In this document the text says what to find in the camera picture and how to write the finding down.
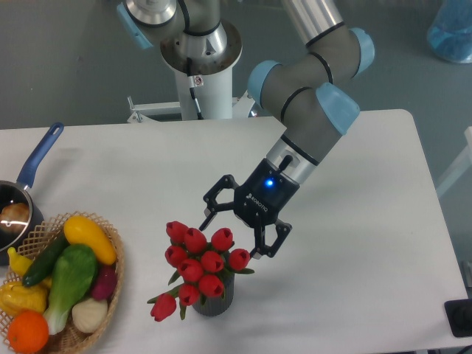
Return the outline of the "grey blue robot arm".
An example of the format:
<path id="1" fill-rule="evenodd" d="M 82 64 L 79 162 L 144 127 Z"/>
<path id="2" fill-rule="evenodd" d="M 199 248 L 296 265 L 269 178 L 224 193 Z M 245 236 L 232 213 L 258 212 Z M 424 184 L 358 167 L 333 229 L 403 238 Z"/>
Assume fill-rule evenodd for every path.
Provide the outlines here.
<path id="1" fill-rule="evenodd" d="M 254 258 L 273 257 L 291 231 L 278 215 L 358 117 L 339 83 L 367 69 L 371 37 L 348 28 L 332 1 L 285 1 L 307 50 L 297 63 L 267 60 L 251 72 L 252 102 L 285 132 L 247 180 L 223 176 L 206 193 L 206 217 L 231 210 L 254 231 Z M 221 17 L 218 1 L 121 1 L 123 27 L 143 48 L 157 46 L 173 70 L 184 120 L 230 119 L 249 110 L 232 97 L 232 69 L 242 52 L 237 29 Z"/>

